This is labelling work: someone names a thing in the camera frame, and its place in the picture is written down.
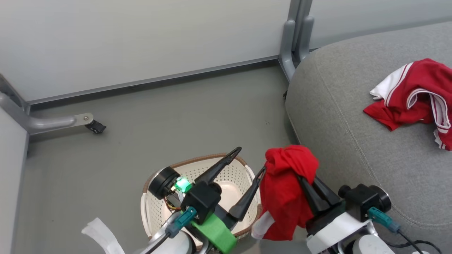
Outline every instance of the white wall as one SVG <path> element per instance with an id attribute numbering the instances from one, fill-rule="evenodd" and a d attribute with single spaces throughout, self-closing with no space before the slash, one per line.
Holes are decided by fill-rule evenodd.
<path id="1" fill-rule="evenodd" d="M 0 108 L 0 253 L 11 252 L 27 132 Z"/>
<path id="2" fill-rule="evenodd" d="M 452 20 L 452 1 L 313 0 L 310 15 L 315 17 L 310 48 L 318 48 L 356 36 Z"/>
<path id="3" fill-rule="evenodd" d="M 0 72 L 25 100 L 279 54 L 290 0 L 2 0 Z"/>

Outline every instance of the red and white jersey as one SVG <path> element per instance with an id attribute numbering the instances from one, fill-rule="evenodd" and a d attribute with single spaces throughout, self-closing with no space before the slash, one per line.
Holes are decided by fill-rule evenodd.
<path id="1" fill-rule="evenodd" d="M 415 61 L 391 73 L 370 94 L 379 101 L 364 112 L 389 130 L 435 122 L 439 148 L 452 151 L 452 69 L 431 59 Z"/>

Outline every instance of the sofa cushion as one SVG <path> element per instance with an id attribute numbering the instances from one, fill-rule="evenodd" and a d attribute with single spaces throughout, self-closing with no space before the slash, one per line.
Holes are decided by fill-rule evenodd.
<path id="1" fill-rule="evenodd" d="M 369 91 L 404 64 L 431 58 L 452 67 L 452 22 L 373 34 L 312 52 L 289 85 L 286 109 L 302 145 L 320 161 L 318 176 L 333 190 L 378 185 L 389 214 L 412 240 L 452 249 L 452 152 L 435 143 L 434 125 L 390 132 L 367 116 Z M 382 238 L 405 241 L 379 230 Z M 435 250 L 420 246 L 431 254 Z M 398 253 L 413 253 L 412 247 Z"/>

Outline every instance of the green 3d-printed bracket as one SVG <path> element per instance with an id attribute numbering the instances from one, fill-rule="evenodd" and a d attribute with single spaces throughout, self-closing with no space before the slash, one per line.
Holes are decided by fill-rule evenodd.
<path id="1" fill-rule="evenodd" d="M 228 254 L 237 244 L 235 236 L 215 214 L 210 215 L 202 225 L 194 221 L 192 225 L 223 254 Z"/>

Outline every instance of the white plastic basket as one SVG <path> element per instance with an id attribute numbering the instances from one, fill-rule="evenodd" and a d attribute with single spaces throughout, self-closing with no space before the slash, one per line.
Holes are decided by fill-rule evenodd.
<path id="1" fill-rule="evenodd" d="M 186 177 L 190 182 L 193 182 L 196 177 L 225 155 L 226 154 L 215 154 L 197 157 L 176 163 L 171 165 L 171 167 L 180 175 Z M 221 201 L 219 204 L 228 211 L 246 192 L 253 179 L 254 173 L 251 168 L 246 165 L 246 162 L 242 158 L 236 157 L 215 179 L 215 182 L 221 186 L 222 190 Z M 172 213 L 172 211 L 166 207 L 164 200 L 158 200 L 148 191 L 150 180 L 151 178 L 146 181 L 141 196 L 141 219 L 149 239 L 151 239 L 152 235 L 160 229 Z M 232 233 L 238 240 L 250 233 L 251 226 L 259 218 L 261 211 L 262 206 L 260 205 L 260 194 L 258 191 L 244 220 L 237 223 L 232 230 Z M 200 249 L 202 243 L 195 238 L 194 240 L 197 249 Z"/>

